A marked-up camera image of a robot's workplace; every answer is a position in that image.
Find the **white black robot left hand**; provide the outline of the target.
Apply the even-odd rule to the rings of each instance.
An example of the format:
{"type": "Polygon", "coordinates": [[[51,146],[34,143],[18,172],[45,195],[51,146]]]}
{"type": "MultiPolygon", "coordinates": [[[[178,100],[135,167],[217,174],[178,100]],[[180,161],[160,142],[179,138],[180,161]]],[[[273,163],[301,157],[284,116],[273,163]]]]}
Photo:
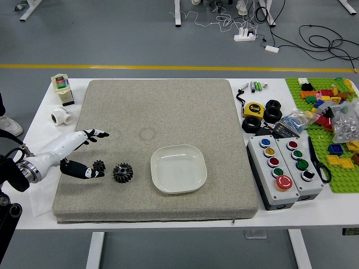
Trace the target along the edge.
{"type": "Polygon", "coordinates": [[[86,165],[67,161],[66,157],[81,145],[89,141],[96,142],[95,137],[108,137],[107,132],[98,129],[74,131],[65,133],[45,145],[38,154],[25,157],[18,167],[30,183],[43,180],[51,167],[60,166],[65,169],[65,174],[75,178],[88,179],[103,177],[103,172],[97,172],[86,165]]]}

